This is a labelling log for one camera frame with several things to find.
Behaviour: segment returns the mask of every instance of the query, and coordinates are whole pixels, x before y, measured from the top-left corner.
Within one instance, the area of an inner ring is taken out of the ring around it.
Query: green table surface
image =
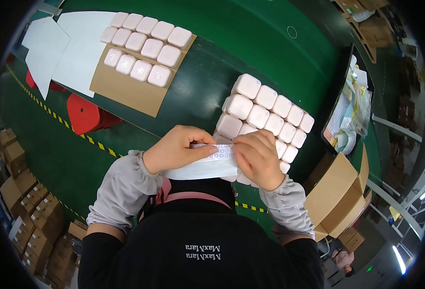
[[[155,136],[176,124],[211,134],[236,78],[249,73],[317,116],[338,60],[338,51],[317,26],[287,0],[65,1],[63,12],[124,11],[155,17],[198,35],[182,62],[156,118],[95,94],[85,99]],[[371,174],[381,175],[378,145],[371,125],[365,140]],[[303,181],[324,154],[312,132],[291,164],[290,176]],[[354,152],[358,168],[361,150]]]

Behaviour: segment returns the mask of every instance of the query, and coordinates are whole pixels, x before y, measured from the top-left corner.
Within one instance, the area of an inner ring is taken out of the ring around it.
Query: woman's right hand
[[[267,191],[278,188],[285,180],[280,170],[275,137],[268,130],[237,136],[232,151],[243,174]]]

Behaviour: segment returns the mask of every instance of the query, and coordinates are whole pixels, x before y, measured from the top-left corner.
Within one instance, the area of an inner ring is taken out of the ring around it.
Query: red plastic chair
[[[32,75],[31,75],[31,72],[29,72],[29,69],[28,69],[28,72],[26,73],[26,83],[30,86],[30,88],[35,88],[35,89],[38,88],[36,82],[34,81],[34,79],[32,79]],[[48,88],[54,91],[62,91],[62,92],[66,91],[66,89],[63,86],[53,81],[50,82],[50,85],[48,86]]]
[[[114,114],[101,109],[75,93],[69,96],[66,106],[69,120],[77,135],[104,130],[123,122]]]

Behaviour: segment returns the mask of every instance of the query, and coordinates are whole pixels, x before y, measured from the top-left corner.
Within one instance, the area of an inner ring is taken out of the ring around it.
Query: white paper sheet
[[[29,49],[26,64],[44,100],[52,75],[65,51],[70,37],[52,17],[31,22],[22,44]]]
[[[115,12],[82,11],[63,13],[58,25],[69,34],[71,41],[60,59],[52,79],[89,97],[89,90],[105,43],[100,37],[110,26]]]
[[[204,146],[204,144],[196,144],[192,148],[199,146]],[[232,146],[216,145],[218,148],[216,154],[180,169],[162,171],[161,175],[176,180],[236,176],[238,174],[238,165],[236,164],[235,154],[231,149]]]

